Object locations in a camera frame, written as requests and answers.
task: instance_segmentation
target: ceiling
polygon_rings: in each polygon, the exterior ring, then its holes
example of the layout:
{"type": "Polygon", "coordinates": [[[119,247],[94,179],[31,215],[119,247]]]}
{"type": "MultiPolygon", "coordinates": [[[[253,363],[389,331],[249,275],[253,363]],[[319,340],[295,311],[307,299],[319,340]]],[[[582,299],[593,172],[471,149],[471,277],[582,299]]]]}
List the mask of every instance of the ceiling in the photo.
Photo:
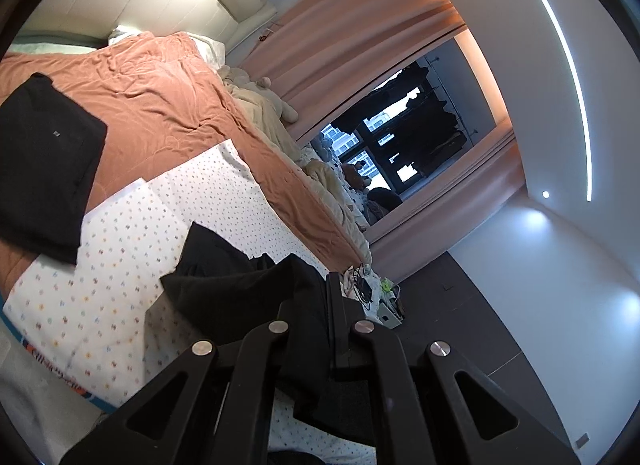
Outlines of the ceiling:
{"type": "Polygon", "coordinates": [[[588,202],[574,79],[541,0],[451,1],[502,91],[530,197],[591,236],[640,279],[640,62],[613,19],[598,0],[548,0],[584,95],[593,158],[588,202]]]}

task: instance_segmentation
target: polka dot fabric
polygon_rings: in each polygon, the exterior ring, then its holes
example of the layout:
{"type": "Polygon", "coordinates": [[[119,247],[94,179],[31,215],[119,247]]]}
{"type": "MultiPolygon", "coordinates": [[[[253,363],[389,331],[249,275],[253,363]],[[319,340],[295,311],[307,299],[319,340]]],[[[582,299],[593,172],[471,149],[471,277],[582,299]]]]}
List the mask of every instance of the polka dot fabric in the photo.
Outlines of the polka dot fabric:
{"type": "MultiPolygon", "coordinates": [[[[120,406],[199,339],[159,286],[159,277],[174,270],[191,222],[249,257],[267,253],[278,262],[294,253],[321,275],[328,272],[280,220],[225,140],[94,209],[82,225],[75,270],[38,257],[4,313],[68,378],[120,406]]],[[[270,449],[287,448],[330,464],[375,463],[374,449],[295,420],[291,401],[276,392],[270,449]]]]}
{"type": "Polygon", "coordinates": [[[82,223],[78,264],[39,256],[4,314],[67,378],[119,406],[194,338],[161,297],[188,226],[145,182],[95,208],[82,223]]]}

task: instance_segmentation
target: blanket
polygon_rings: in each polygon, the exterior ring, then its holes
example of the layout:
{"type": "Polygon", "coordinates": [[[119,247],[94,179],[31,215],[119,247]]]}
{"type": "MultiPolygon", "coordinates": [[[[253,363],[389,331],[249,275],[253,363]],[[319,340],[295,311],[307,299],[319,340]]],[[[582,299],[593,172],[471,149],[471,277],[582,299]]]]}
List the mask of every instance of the blanket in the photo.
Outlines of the blanket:
{"type": "MultiPolygon", "coordinates": [[[[36,71],[109,127],[88,210],[230,138],[271,207],[327,268],[343,271],[368,259],[300,173],[265,143],[186,34],[145,32],[82,55],[7,54],[0,101],[36,71]]],[[[0,240],[4,298],[35,256],[0,240]]]]}
{"type": "Polygon", "coordinates": [[[358,249],[363,262],[371,264],[369,243],[362,234],[362,231],[369,224],[360,211],[354,210],[353,202],[344,190],[339,188],[340,182],[328,174],[331,172],[330,168],[318,166],[315,160],[309,160],[311,166],[305,163],[302,150],[280,122],[270,100],[254,91],[239,88],[234,84],[225,82],[225,88],[242,108],[247,119],[258,129],[262,141],[270,146],[276,154],[285,155],[281,156],[284,163],[298,175],[304,185],[331,212],[334,220],[344,229],[351,242],[358,249]]]}

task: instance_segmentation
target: hanging clothes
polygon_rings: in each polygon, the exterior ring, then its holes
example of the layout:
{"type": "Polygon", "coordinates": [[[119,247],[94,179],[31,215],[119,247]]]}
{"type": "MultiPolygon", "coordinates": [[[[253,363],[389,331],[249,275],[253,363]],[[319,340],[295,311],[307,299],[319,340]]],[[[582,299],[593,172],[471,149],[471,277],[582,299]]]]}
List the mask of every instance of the hanging clothes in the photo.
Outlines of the hanging clothes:
{"type": "Polygon", "coordinates": [[[451,156],[455,155],[466,144],[466,137],[460,131],[456,131],[446,142],[437,146],[429,153],[421,153],[412,162],[414,169],[423,176],[430,175],[439,166],[444,164],[451,156]]]}
{"type": "Polygon", "coordinates": [[[417,103],[389,129],[394,138],[383,144],[382,149],[388,157],[399,153],[394,159],[395,166],[410,165],[412,158],[429,153],[457,131],[458,119],[443,110],[445,104],[437,99],[417,103]]]}
{"type": "Polygon", "coordinates": [[[385,108],[405,98],[411,90],[420,87],[428,73],[429,68],[421,68],[417,63],[411,63],[382,88],[373,90],[356,102],[335,119],[332,126],[342,132],[353,133],[363,120],[376,116],[385,108]]]}

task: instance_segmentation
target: stuffed animal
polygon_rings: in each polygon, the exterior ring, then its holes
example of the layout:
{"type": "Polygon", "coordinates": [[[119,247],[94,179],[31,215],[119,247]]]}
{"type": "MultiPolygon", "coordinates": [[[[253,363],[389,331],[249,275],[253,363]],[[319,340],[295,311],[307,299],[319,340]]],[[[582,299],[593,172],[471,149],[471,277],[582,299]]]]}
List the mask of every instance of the stuffed animal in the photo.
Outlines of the stuffed animal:
{"type": "Polygon", "coordinates": [[[249,78],[249,74],[241,68],[231,68],[226,64],[219,68],[218,75],[224,82],[234,84],[239,88],[255,91],[273,103],[276,113],[280,118],[292,124],[298,120],[298,112],[295,111],[288,103],[284,102],[277,93],[270,90],[271,80],[269,77],[261,77],[255,82],[249,78]]]}
{"type": "Polygon", "coordinates": [[[334,158],[335,153],[332,145],[334,145],[334,141],[324,133],[318,133],[317,137],[311,139],[311,147],[318,153],[323,162],[328,162],[334,158]]]}

